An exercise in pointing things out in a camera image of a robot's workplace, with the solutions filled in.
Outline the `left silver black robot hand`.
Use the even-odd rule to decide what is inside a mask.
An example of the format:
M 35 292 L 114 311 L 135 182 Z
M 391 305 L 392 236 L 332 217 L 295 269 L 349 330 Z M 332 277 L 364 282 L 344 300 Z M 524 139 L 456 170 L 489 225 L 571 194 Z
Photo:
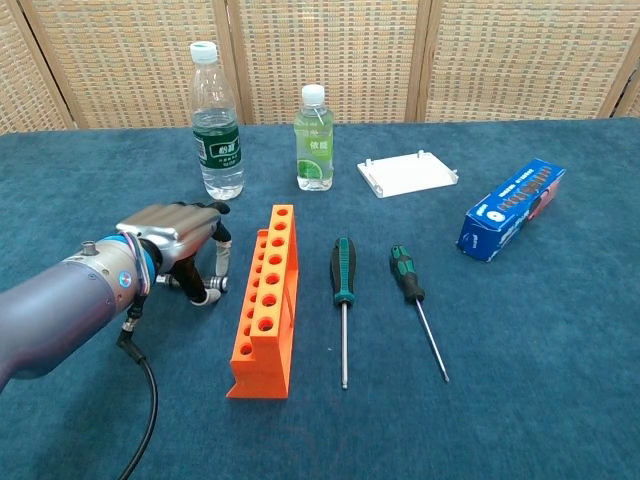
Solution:
M 215 275 L 227 275 L 232 237 L 221 216 L 228 212 L 228 205 L 218 201 L 208 205 L 155 204 L 121 220 L 116 228 L 153 244 L 161 256 L 156 272 L 177 281 L 192 304 L 205 306 L 217 302 L 222 291 L 205 286 L 195 267 L 195 256 L 208 240 L 214 240 Z

